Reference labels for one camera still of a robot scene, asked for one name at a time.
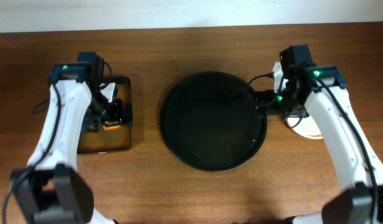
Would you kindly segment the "orange sponge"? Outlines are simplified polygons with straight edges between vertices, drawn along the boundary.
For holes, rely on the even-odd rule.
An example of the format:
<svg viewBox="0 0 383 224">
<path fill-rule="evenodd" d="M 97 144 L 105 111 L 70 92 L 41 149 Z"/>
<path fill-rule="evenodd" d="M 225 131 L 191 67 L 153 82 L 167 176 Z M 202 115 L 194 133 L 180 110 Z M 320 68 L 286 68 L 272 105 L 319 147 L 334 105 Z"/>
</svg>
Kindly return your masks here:
<svg viewBox="0 0 383 224">
<path fill-rule="evenodd" d="M 114 131 L 121 128 L 121 121 L 106 121 L 103 123 L 102 127 L 105 131 Z"/>
</svg>

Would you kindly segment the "white plate bottom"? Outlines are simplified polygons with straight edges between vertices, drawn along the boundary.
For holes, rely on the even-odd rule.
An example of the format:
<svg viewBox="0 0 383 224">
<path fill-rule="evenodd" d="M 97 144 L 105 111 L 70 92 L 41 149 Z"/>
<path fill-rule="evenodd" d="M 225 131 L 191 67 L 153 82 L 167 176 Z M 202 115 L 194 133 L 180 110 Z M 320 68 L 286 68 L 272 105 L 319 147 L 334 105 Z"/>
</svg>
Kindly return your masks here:
<svg viewBox="0 0 383 224">
<path fill-rule="evenodd" d="M 299 119 L 295 118 L 286 118 L 285 124 L 291 128 L 296 134 L 308 139 L 322 139 L 323 136 L 318 126 L 316 125 L 314 119 L 309 116 L 306 118 Z"/>
</svg>

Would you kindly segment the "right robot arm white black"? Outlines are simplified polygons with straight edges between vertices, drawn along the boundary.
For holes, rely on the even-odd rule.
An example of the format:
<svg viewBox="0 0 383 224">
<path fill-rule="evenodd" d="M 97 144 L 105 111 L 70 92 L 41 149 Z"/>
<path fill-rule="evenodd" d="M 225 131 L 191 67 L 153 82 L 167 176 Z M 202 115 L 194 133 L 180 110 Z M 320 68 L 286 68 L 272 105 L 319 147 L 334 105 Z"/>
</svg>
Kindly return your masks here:
<svg viewBox="0 0 383 224">
<path fill-rule="evenodd" d="M 383 163 L 371 148 L 350 103 L 346 82 L 334 65 L 318 66 L 307 45 L 279 54 L 268 73 L 272 90 L 257 92 L 265 115 L 313 121 L 331 156 L 340 194 L 315 213 L 285 223 L 383 223 Z"/>
</svg>

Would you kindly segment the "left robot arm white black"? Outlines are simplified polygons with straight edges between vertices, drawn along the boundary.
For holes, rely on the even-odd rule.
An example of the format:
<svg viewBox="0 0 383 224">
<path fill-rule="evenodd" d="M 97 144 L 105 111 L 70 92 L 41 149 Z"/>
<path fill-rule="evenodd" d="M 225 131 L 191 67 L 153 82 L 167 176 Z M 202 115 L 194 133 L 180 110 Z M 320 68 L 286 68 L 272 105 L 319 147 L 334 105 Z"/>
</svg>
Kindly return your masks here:
<svg viewBox="0 0 383 224">
<path fill-rule="evenodd" d="M 127 151 L 133 112 L 128 77 L 106 77 L 110 65 L 94 52 L 49 74 L 50 98 L 42 133 L 24 169 L 14 170 L 8 197 L 27 223 L 110 223 L 78 173 L 80 154 Z"/>
</svg>

